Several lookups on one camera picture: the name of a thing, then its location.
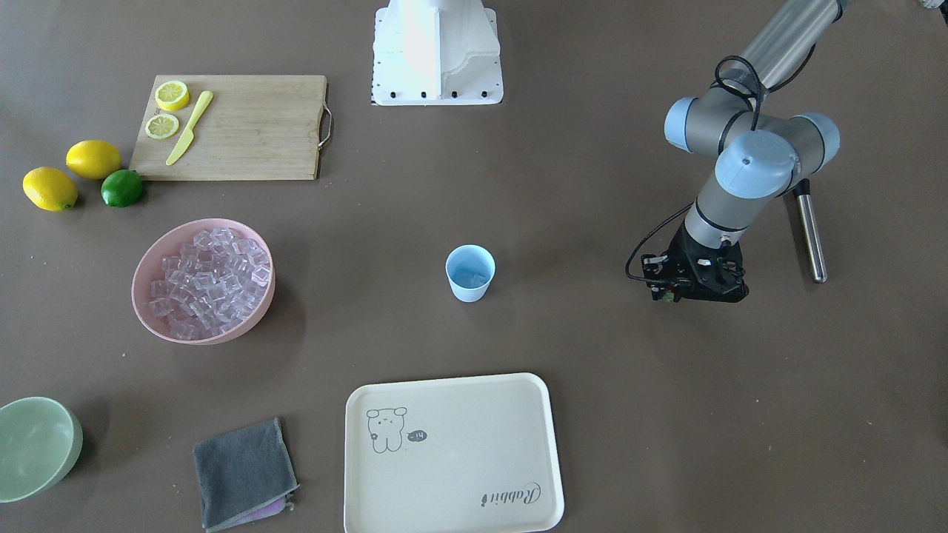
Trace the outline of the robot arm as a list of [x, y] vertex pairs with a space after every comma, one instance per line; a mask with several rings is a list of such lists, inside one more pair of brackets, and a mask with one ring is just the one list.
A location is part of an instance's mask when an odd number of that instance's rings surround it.
[[741, 54], [718, 63], [707, 93], [668, 111], [667, 141], [714, 156], [715, 166], [667, 249], [642, 256], [655, 301], [738, 303], [748, 295], [741, 237], [772, 199], [819, 172], [841, 145], [826, 115], [770, 117], [763, 104], [802, 70], [846, 8], [846, 1], [786, 1]]

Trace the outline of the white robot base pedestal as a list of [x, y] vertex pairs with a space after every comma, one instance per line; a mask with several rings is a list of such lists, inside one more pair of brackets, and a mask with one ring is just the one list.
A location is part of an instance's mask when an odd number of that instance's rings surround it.
[[500, 104], [497, 13], [481, 1], [390, 1], [375, 12], [370, 88], [377, 106]]

